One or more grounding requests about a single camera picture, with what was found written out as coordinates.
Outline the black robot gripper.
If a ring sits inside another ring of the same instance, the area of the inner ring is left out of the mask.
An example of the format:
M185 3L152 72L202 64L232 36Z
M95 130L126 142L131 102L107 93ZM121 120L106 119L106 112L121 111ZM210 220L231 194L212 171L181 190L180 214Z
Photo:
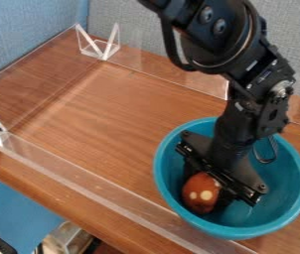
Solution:
M222 185L214 210L236 200L256 206L269 188L249 161L253 142L229 140L217 133L209 137L184 130L176 151L184 157L184 182L198 173L209 174Z

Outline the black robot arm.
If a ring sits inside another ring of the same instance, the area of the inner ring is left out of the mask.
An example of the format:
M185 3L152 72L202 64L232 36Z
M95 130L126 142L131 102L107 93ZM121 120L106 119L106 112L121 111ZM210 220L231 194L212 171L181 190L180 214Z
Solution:
M295 70L267 40L267 23L249 0L137 0L160 17L172 63L229 81L229 100L212 138L181 132L177 152L186 178L208 173L221 183L221 204L255 205L268 185L248 153L289 123Z

